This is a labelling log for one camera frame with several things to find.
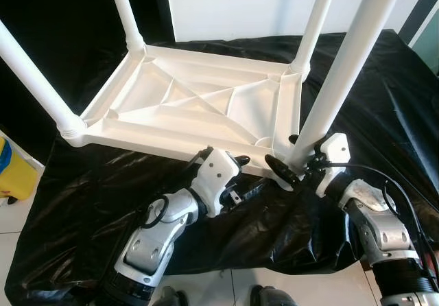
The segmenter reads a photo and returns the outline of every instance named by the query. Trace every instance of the yellow container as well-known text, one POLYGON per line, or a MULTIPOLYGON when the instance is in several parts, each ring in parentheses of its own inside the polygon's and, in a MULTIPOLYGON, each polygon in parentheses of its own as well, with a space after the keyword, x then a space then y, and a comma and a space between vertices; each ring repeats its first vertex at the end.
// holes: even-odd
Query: yellow container
POLYGON ((0 198, 12 196, 24 200, 30 197, 36 179, 36 170, 12 150, 8 141, 0 137, 0 198))

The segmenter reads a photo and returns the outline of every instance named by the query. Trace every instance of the black plastic sheet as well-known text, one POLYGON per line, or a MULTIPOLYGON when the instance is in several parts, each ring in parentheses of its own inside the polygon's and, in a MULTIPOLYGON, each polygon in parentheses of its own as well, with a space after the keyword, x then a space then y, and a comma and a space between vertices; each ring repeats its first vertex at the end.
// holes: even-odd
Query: black plastic sheet
MULTIPOLYGON (((319 38, 302 90, 302 124, 343 37, 319 38)), ((290 62, 299 42, 298 36, 277 36, 161 45, 290 62)), ((91 57, 78 86, 83 90, 78 112, 121 55, 99 50, 91 57)), ((393 31, 384 31, 331 128, 348 135, 352 163, 380 169, 403 185, 434 242, 439 242, 434 210, 439 207, 438 122, 437 77, 393 31)), ((11 303, 85 305, 141 210, 159 193, 189 184, 196 168, 179 175, 185 166, 102 145, 73 148, 58 137, 6 282, 11 303)), ((258 179, 243 175, 239 186, 251 188, 258 179)), ((176 242, 167 274, 252 267, 288 274, 334 272, 361 256, 355 229, 329 200, 307 189, 283 191, 270 180, 252 196, 229 213, 188 227, 176 242)))

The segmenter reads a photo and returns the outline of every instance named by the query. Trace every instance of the floor tile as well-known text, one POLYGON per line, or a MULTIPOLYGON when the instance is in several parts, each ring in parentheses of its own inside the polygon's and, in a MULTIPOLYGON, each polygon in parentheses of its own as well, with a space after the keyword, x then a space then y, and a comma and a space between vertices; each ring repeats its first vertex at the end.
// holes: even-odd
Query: floor tile
POLYGON ((359 262, 334 274, 284 275, 265 268, 232 270, 236 306, 249 306, 253 285, 287 292, 300 306, 376 305, 359 262))
MULTIPOLYGON (((6 138, 15 152, 18 152, 22 158, 25 159, 32 167, 36 169, 38 172, 38 181, 36 186, 38 186, 38 182, 40 181, 41 176, 44 172, 44 166, 41 165, 38 161, 34 160, 29 154, 27 154, 24 150, 22 150, 17 144, 11 141, 7 136, 0 131, 0 137, 6 138)), ((23 229, 23 226, 26 222, 27 214, 32 206, 34 201, 36 186, 34 188, 34 192, 32 195, 22 201, 17 201, 14 204, 7 205, 6 202, 0 202, 2 205, 0 206, 0 233, 15 233, 20 232, 23 229)))
POLYGON ((5 282, 14 257, 16 242, 20 233, 0 234, 0 305, 10 306, 5 295, 5 282))
POLYGON ((233 306, 235 303, 230 270, 164 276, 152 296, 150 305, 160 298, 162 287, 167 285, 176 291, 185 291, 190 306, 233 306))
POLYGON ((375 275, 372 270, 367 270, 364 273, 368 279, 370 289, 372 289, 373 296, 375 297, 377 304, 380 305, 379 300, 381 299, 381 291, 379 291, 379 287, 375 281, 375 275))

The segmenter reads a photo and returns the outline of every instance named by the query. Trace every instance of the white tube leg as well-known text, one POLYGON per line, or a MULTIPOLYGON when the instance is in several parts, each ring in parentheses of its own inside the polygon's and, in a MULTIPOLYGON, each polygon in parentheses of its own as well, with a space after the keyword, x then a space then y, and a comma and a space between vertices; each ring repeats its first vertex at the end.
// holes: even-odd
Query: white tube leg
POLYGON ((0 21, 0 56, 56 122, 64 137, 82 133, 86 124, 66 105, 0 21))
POLYGON ((309 61, 316 47, 317 39, 322 30, 331 1, 332 0, 316 0, 314 3, 296 57, 290 64, 292 72, 302 74, 302 82, 305 81, 308 76, 310 70, 309 61))
POLYGON ((313 145, 328 132, 396 0, 362 0, 316 102, 285 162, 301 172, 313 145))
POLYGON ((122 21, 123 29, 125 30, 126 47, 128 51, 132 54, 143 53, 145 43, 137 29, 130 2, 128 0, 115 0, 115 3, 122 21))

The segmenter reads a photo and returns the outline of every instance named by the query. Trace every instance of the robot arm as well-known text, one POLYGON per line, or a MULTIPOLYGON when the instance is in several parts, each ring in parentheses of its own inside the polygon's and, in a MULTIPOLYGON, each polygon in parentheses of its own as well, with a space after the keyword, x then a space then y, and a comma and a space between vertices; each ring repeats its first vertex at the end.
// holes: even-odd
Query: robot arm
POLYGON ((228 152, 210 149, 190 187, 153 201, 147 222, 131 235, 95 304, 116 300, 117 305, 146 306, 165 273, 175 240, 205 215, 220 214, 220 196, 247 162, 245 156, 238 163, 228 152))
MULTIPOLYGON (((272 156, 265 159, 293 188, 301 183, 288 166, 272 156)), ((316 148, 303 180, 318 196, 331 198, 349 214, 381 290, 383 306, 439 305, 437 286, 421 266, 395 204, 389 196, 386 201, 382 190, 346 174, 342 164, 349 159, 346 135, 334 134, 316 148), (340 165, 326 166, 328 162, 340 165)))

